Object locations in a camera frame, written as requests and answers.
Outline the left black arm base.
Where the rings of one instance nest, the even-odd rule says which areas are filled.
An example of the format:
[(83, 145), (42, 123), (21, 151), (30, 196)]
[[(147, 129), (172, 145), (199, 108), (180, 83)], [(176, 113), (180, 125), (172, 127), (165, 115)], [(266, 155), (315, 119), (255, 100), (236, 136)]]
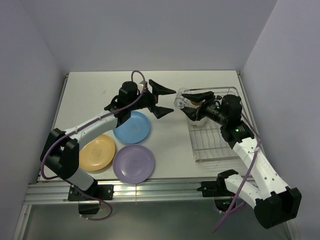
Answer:
[[(114, 186), (112, 184), (94, 184), (86, 191), (71, 185), (67, 200), (78, 202), (78, 213), (82, 218), (90, 221), (101, 221), (109, 218), (113, 213), (112, 206), (107, 202), (113, 199), (113, 195)], [(103, 207), (107, 207), (109, 213), (104, 217), (94, 217)]]

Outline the flower patterned small dish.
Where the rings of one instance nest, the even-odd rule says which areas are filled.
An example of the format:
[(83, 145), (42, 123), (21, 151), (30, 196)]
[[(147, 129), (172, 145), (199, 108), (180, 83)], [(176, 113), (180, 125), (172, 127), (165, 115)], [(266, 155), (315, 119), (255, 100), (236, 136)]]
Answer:
[(202, 118), (202, 119), (200, 119), (200, 120), (195, 120), (195, 121), (193, 121), (193, 120), (188, 120), (188, 122), (192, 125), (192, 126), (197, 126), (197, 127), (202, 127), (205, 123), (206, 123), (206, 121), (207, 121), (207, 118), (206, 117), (204, 117), (204, 118)]

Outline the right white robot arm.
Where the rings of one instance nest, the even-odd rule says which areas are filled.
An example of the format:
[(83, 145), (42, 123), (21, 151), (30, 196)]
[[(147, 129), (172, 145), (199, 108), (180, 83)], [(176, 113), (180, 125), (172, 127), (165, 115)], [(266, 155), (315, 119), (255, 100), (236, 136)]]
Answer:
[(198, 104), (196, 108), (181, 108), (185, 115), (194, 122), (208, 118), (220, 124), (222, 138), (247, 167), (244, 177), (233, 169), (218, 175), (217, 191), (222, 195), (234, 193), (234, 197), (215, 229), (238, 209), (234, 206), (237, 198), (253, 208), (256, 219), (265, 229), (295, 219), (302, 194), (280, 177), (264, 155), (261, 138), (254, 134), (242, 113), (242, 99), (232, 94), (216, 96), (212, 91), (181, 96)]

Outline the purple plastic plate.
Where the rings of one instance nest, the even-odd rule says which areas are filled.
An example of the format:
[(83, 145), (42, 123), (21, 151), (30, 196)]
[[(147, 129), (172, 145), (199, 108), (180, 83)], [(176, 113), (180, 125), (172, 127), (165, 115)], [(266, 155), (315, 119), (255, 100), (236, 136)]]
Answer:
[(155, 157), (145, 146), (131, 144), (115, 154), (112, 167), (120, 181), (135, 185), (142, 183), (153, 173)]

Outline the aluminium mounting rail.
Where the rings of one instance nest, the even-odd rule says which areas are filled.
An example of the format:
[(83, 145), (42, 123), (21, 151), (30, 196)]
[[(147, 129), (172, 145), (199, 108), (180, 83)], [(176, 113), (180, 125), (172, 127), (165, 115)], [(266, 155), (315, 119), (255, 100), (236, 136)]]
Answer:
[[(215, 181), (215, 177), (150, 179), (140, 184), (119, 180), (100, 180), (99, 185), (113, 185), (113, 198), (108, 202), (161, 202), (205, 200), (200, 191), (201, 182)], [(68, 201), (70, 185), (62, 180), (40, 181), (30, 184), (23, 200), (24, 205), (71, 204)]]

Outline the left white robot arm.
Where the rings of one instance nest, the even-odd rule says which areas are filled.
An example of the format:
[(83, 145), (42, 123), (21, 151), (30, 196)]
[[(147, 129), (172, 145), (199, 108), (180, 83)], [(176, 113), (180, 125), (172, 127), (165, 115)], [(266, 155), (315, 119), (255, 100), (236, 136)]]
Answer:
[(132, 111), (148, 109), (157, 119), (173, 112), (172, 108), (157, 106), (157, 103), (159, 96), (175, 93), (175, 90), (151, 79), (140, 85), (134, 81), (124, 82), (118, 94), (101, 113), (82, 125), (68, 130), (55, 128), (49, 133), (40, 157), (42, 177), (49, 179), (44, 172), (47, 167), (57, 178), (78, 188), (79, 194), (86, 200), (95, 198), (98, 183), (80, 167), (80, 150), (103, 133), (124, 124), (131, 117)]

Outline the blue plastic plate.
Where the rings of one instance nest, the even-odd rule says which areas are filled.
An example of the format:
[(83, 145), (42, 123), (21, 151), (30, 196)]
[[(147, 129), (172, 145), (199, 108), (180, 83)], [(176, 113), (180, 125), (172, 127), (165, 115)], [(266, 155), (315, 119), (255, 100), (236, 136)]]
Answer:
[(143, 141), (151, 130), (150, 120), (141, 112), (132, 111), (130, 118), (113, 130), (114, 136), (124, 144)]

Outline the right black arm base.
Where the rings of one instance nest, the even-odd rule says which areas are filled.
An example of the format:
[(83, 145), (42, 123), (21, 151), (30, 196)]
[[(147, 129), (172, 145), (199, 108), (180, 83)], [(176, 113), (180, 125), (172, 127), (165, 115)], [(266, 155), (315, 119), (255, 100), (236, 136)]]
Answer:
[(214, 201), (215, 206), (219, 211), (226, 212), (232, 203), (235, 193), (227, 190), (225, 179), (237, 174), (238, 172), (233, 169), (223, 171), (218, 174), (216, 180), (202, 181), (200, 183), (201, 187), (199, 187), (197, 191), (201, 192), (204, 198), (229, 197), (229, 199), (218, 199)]

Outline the orange plastic plate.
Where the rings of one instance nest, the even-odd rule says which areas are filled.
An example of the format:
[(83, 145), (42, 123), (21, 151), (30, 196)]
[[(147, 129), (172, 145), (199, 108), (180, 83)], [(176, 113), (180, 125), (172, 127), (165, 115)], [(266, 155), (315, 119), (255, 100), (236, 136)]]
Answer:
[(86, 144), (79, 152), (79, 166), (86, 171), (99, 171), (108, 166), (116, 153), (112, 138), (102, 134)]

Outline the small clear glass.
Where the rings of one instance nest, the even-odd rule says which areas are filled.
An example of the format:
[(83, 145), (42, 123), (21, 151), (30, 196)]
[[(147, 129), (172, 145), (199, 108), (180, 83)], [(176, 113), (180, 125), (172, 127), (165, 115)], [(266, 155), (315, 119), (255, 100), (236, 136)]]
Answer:
[(174, 102), (173, 102), (176, 108), (183, 109), (184, 107), (189, 106), (189, 100), (182, 96), (182, 94), (187, 94), (188, 92), (189, 92), (189, 89), (184, 87), (180, 88), (177, 91)]

